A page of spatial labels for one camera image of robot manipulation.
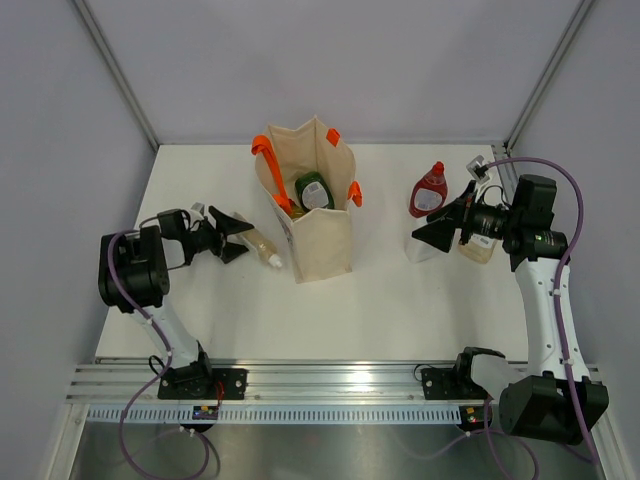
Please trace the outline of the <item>white bottle grey cap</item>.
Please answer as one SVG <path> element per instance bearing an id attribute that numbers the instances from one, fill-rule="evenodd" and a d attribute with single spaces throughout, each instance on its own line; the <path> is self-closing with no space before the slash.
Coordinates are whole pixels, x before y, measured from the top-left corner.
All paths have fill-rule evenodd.
<path id="1" fill-rule="evenodd" d="M 444 255 L 444 252 L 433 247 L 421 240 L 418 240 L 412 236 L 412 233 L 419 228 L 422 228 L 428 224 L 426 216 L 420 218 L 412 217 L 407 225 L 407 234 L 405 237 L 405 255 L 410 263 L 417 264 L 424 262 L 439 256 Z"/>

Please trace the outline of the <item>red dish soap bottle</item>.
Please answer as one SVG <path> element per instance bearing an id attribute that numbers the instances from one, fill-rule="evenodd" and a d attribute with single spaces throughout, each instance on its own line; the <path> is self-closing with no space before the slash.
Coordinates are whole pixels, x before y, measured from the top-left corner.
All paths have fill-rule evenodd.
<path id="1" fill-rule="evenodd" d="M 445 165 L 437 161 L 414 185 L 409 201 L 409 213 L 414 218 L 429 215 L 445 204 L 447 195 Z"/>

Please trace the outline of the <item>green dish soap bottle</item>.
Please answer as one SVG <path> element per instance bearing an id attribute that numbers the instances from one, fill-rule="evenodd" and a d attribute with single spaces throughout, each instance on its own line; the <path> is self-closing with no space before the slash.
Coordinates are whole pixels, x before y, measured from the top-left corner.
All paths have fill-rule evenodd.
<path id="1" fill-rule="evenodd" d="M 304 211 L 309 212 L 316 208 L 335 208 L 330 188 L 319 172 L 312 171 L 300 176 L 294 182 L 294 187 L 300 206 Z"/>

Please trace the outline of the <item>canvas bag orange handles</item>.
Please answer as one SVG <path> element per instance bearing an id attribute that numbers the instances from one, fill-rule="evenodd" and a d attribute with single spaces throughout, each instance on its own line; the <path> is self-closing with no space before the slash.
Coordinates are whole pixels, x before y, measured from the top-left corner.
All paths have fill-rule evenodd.
<path id="1" fill-rule="evenodd" d="M 340 133 L 314 117 L 296 129 L 269 124 L 254 137 L 255 173 L 286 236 L 298 283 L 325 280 L 352 271 L 352 223 L 349 206 L 362 205 L 356 160 Z M 316 208 L 296 220 L 300 206 L 294 182 L 319 172 L 334 198 L 334 209 Z"/>

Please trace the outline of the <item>yellow dish soap bottle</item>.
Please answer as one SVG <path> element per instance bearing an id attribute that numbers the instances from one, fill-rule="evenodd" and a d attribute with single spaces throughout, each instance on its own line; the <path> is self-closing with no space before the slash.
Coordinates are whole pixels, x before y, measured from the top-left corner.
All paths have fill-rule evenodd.
<path id="1" fill-rule="evenodd" d="M 299 219 L 299 218 L 303 217 L 306 214 L 304 209 L 301 208 L 300 206 L 298 206 L 295 202 L 291 202 L 289 204 L 289 206 L 290 206 L 289 217 L 292 220 Z"/>

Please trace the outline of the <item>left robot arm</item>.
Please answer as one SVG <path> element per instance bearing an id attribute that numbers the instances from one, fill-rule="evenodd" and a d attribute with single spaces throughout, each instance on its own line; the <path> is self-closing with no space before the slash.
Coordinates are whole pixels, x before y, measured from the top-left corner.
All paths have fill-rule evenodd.
<path id="1" fill-rule="evenodd" d="M 228 264 L 248 252 L 229 240 L 253 225 L 196 204 L 170 209 L 142 221 L 138 228 L 101 238 L 98 290 L 109 307 L 131 316 L 158 353 L 148 364 L 162 400 L 242 400 L 247 371 L 215 366 L 169 301 L 172 270 L 209 252 Z"/>

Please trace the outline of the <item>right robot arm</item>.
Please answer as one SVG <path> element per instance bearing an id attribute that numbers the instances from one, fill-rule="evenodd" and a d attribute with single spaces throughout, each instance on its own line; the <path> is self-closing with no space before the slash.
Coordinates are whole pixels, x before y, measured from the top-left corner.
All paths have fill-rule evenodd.
<path id="1" fill-rule="evenodd" d="M 504 354 L 467 347 L 450 369 L 421 370 L 428 400 L 494 399 L 499 421 L 513 436 L 578 445 L 609 404 L 605 386 L 595 383 L 582 358 L 568 291 L 566 236 L 552 230 L 557 187 L 553 180 L 520 177 L 510 206 L 492 206 L 476 197 L 470 182 L 454 201 L 431 214 L 413 238 L 449 252 L 454 235 L 499 240 L 510 259 L 525 311 L 526 372 Z"/>

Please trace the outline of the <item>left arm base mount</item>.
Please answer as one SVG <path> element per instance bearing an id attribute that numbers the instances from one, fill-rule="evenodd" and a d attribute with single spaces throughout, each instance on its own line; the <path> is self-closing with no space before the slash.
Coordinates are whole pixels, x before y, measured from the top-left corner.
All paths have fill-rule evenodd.
<path id="1" fill-rule="evenodd" d="M 241 368 L 170 369 L 161 379 L 157 397 L 161 400 L 243 400 L 247 374 L 248 371 Z"/>

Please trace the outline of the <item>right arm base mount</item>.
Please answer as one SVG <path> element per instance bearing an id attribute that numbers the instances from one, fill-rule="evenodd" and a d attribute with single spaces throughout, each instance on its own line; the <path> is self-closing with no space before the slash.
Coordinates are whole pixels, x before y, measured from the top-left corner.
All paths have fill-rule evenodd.
<path id="1" fill-rule="evenodd" d="M 426 400 L 485 400 L 488 393 L 471 380 L 469 373 L 426 367 L 420 370 Z"/>

